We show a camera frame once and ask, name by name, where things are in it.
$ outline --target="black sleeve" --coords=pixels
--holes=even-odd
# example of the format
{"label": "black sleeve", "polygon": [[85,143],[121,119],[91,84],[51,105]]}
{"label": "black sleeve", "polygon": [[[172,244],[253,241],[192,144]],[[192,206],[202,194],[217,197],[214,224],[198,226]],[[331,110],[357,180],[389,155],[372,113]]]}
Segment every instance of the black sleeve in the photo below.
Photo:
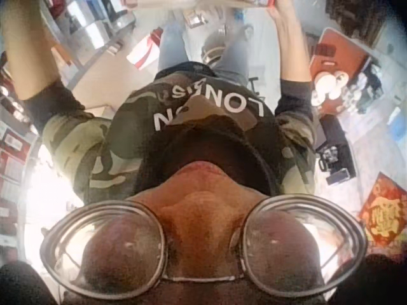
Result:
{"label": "black sleeve", "polygon": [[25,100],[24,106],[40,134],[53,116],[85,110],[85,107],[74,98],[72,92],[65,88],[60,80]]}
{"label": "black sleeve", "polygon": [[275,116],[290,111],[306,115],[311,121],[311,82],[286,81],[281,79],[281,99],[275,110]]}

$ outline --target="fabric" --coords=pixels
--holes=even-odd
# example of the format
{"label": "fabric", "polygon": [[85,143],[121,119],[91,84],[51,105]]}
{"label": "fabric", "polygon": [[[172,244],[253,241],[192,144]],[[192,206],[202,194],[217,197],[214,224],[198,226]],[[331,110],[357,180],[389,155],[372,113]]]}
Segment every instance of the fabric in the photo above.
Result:
{"label": "fabric", "polygon": [[168,69],[187,62],[188,60],[183,39],[183,30],[178,22],[170,22],[165,26],[163,34],[161,35],[158,71]]}
{"label": "fabric", "polygon": [[0,300],[10,305],[57,305],[41,277],[24,262],[0,269]]}
{"label": "fabric", "polygon": [[[112,121],[85,113],[60,82],[26,104],[85,204],[124,200],[198,160],[269,196],[313,193],[310,84],[283,81],[281,88],[276,117],[247,88],[187,71],[133,92]],[[229,159],[238,166],[222,166]],[[227,171],[236,167],[240,174]]]}
{"label": "fabric", "polygon": [[[249,82],[249,43],[246,38],[246,31],[248,29],[252,29],[252,27],[250,25],[242,26],[237,31],[228,43],[221,59],[215,64],[213,71],[218,78],[237,85],[247,86]],[[183,29],[179,22],[174,20],[165,26],[161,36],[158,71],[186,63],[188,60]]]}

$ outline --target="red sign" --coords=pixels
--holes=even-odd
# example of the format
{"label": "red sign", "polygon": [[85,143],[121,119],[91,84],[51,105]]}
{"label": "red sign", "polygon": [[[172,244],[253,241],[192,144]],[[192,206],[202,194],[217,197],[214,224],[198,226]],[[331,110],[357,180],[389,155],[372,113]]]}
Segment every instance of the red sign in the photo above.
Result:
{"label": "red sign", "polygon": [[379,173],[360,217],[375,246],[388,246],[407,225],[407,192]]}

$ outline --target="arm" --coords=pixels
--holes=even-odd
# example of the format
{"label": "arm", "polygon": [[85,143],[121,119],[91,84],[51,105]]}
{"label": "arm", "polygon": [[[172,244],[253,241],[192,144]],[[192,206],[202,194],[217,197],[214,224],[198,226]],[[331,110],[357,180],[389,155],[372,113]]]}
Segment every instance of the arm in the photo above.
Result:
{"label": "arm", "polygon": [[281,79],[286,81],[311,81],[311,74],[301,24],[291,0],[277,0],[268,9],[274,19],[280,44]]}
{"label": "arm", "polygon": [[6,0],[0,7],[11,75],[58,172],[86,199],[90,174],[110,121],[85,112],[61,83],[38,3]]}
{"label": "arm", "polygon": [[38,0],[6,0],[1,27],[16,93],[27,100],[60,78],[45,38]]}
{"label": "arm", "polygon": [[282,184],[285,193],[312,194],[315,127],[308,52],[292,0],[277,0],[268,12],[275,21],[280,45],[281,99],[275,117],[295,160]]}

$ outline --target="light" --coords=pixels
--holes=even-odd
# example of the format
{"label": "light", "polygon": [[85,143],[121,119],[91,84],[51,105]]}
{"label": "light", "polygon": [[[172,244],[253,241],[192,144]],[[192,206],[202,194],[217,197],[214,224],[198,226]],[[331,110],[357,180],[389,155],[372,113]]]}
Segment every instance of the light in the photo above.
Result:
{"label": "light", "polygon": [[93,47],[95,49],[99,49],[104,46],[102,34],[97,28],[96,23],[92,23],[91,25],[87,26],[86,32],[88,33],[90,40],[92,41]]}
{"label": "light", "polygon": [[79,8],[79,5],[76,1],[73,1],[70,5],[68,5],[68,12],[72,15],[75,16],[76,19],[78,19],[78,22],[82,27],[86,25],[86,18],[84,14],[82,13],[81,9]]}
{"label": "light", "polygon": [[6,87],[0,86],[0,92],[3,94],[5,97],[8,97],[8,90]]}

